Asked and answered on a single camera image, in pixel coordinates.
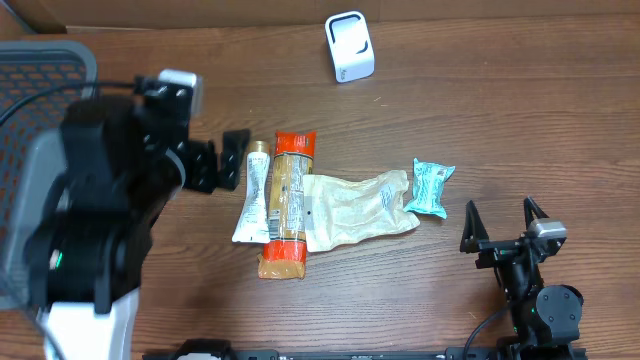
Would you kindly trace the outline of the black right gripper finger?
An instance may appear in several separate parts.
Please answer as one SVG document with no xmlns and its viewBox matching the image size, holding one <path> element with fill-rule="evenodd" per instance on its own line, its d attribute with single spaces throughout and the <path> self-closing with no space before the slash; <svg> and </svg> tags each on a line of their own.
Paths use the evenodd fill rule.
<svg viewBox="0 0 640 360">
<path fill-rule="evenodd" d="M 466 204 L 465 225 L 460 242 L 460 251 L 464 253 L 478 253 L 488 242 L 489 235 L 480 218 L 475 203 L 470 200 Z"/>
<path fill-rule="evenodd" d="M 529 229 L 534 221 L 547 219 L 548 215 L 538 206 L 531 196 L 523 200 L 525 228 Z"/>
</svg>

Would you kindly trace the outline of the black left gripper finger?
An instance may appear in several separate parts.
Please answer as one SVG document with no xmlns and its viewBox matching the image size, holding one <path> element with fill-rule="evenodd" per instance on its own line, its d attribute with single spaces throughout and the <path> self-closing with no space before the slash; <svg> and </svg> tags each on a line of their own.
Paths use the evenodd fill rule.
<svg viewBox="0 0 640 360">
<path fill-rule="evenodd" d="M 220 153 L 220 169 L 217 178 L 219 188 L 233 191 L 238 186 L 250 136 L 249 129 L 223 133 L 223 149 Z"/>
<path fill-rule="evenodd" d="M 211 194 L 217 187 L 218 156 L 212 141 L 188 141 L 184 152 L 186 180 L 189 190 Z"/>
</svg>

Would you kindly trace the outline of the teal snack packet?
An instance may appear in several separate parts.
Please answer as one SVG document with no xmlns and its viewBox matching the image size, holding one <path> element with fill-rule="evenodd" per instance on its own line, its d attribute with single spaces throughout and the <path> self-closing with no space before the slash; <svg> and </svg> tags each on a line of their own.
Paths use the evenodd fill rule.
<svg viewBox="0 0 640 360">
<path fill-rule="evenodd" d="M 444 184 L 453 175 L 456 167 L 438 163 L 413 160 L 412 199 L 405 205 L 405 212 L 448 217 L 441 197 Z"/>
</svg>

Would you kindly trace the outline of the white tube gold cap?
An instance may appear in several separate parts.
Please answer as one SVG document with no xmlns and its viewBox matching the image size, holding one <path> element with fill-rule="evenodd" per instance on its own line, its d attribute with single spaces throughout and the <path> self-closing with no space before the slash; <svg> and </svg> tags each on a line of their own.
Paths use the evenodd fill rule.
<svg viewBox="0 0 640 360">
<path fill-rule="evenodd" d="M 266 244 L 269 242 L 265 188 L 270 167 L 270 145 L 265 141 L 249 144 L 246 157 L 246 197 L 232 241 Z"/>
</svg>

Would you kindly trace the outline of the red orange pasta package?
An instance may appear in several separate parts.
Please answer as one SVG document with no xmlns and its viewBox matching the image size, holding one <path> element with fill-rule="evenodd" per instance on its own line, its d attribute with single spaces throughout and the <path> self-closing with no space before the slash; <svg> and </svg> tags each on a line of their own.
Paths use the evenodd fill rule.
<svg viewBox="0 0 640 360">
<path fill-rule="evenodd" d="M 305 277 L 307 243 L 303 177 L 312 173 L 316 133 L 276 133 L 267 213 L 269 242 L 259 258 L 261 279 Z"/>
</svg>

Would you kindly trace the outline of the beige plastic pouch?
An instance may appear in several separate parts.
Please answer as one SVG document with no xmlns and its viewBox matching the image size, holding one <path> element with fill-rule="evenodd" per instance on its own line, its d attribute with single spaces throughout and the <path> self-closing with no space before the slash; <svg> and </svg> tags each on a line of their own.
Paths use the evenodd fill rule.
<svg viewBox="0 0 640 360">
<path fill-rule="evenodd" d="M 405 233 L 419 225 L 416 215 L 403 210 L 409 187 L 404 170 L 360 182 L 305 175 L 303 185 L 306 243 L 312 253 Z"/>
</svg>

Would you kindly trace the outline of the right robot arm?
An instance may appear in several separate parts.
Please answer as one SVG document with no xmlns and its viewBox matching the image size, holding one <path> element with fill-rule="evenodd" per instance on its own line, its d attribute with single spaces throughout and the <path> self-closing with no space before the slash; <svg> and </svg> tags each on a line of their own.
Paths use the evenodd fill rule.
<svg viewBox="0 0 640 360">
<path fill-rule="evenodd" d="M 506 298 L 504 308 L 478 325 L 468 337 L 462 359 L 586 360 L 580 337 L 583 295 L 569 285 L 545 285 L 539 265 L 556 255 L 567 239 L 565 225 L 549 217 L 536 202 L 523 201 L 525 231 L 513 240 L 494 241 L 488 235 L 476 205 L 466 204 L 460 243 L 463 253 L 478 255 L 478 269 L 491 269 Z M 487 325 L 509 314 L 514 334 L 496 341 L 493 349 L 472 346 Z"/>
</svg>

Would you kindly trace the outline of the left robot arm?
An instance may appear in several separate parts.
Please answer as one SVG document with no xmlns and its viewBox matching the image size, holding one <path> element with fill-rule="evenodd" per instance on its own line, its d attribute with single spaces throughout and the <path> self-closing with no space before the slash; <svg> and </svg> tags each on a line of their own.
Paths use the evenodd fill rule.
<svg viewBox="0 0 640 360">
<path fill-rule="evenodd" d="M 71 103 L 24 201 L 29 307 L 49 359 L 127 359 L 152 228 L 182 190 L 234 190 L 250 133 L 193 140 L 202 81 L 166 69 Z"/>
</svg>

